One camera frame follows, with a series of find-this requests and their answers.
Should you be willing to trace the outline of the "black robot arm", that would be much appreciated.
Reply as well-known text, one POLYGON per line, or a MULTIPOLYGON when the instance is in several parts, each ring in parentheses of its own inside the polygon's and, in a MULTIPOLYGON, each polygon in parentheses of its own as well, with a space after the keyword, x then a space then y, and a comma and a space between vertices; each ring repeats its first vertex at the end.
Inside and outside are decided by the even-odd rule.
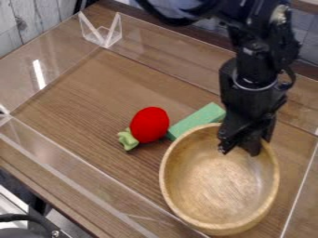
POLYGON ((182 27, 218 18, 229 32, 237 56, 219 69, 221 101, 226 116, 218 138, 219 151, 241 147, 250 155, 273 137, 277 111, 296 83, 292 64, 301 43, 292 27, 289 0, 171 0, 179 13, 166 15, 150 2, 138 5, 165 24, 182 27))

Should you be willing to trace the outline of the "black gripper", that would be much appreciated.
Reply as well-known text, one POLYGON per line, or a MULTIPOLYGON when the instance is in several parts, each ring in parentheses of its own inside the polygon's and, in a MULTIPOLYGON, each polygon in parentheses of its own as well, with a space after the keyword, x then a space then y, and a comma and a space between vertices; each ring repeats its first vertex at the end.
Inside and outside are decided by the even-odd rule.
POLYGON ((277 111, 288 102, 293 81, 274 80, 261 89, 243 87, 238 82, 237 60, 230 59, 219 69, 221 101, 226 115, 221 123, 218 149, 227 154, 241 147, 251 156, 258 156, 262 139, 272 142, 277 111))

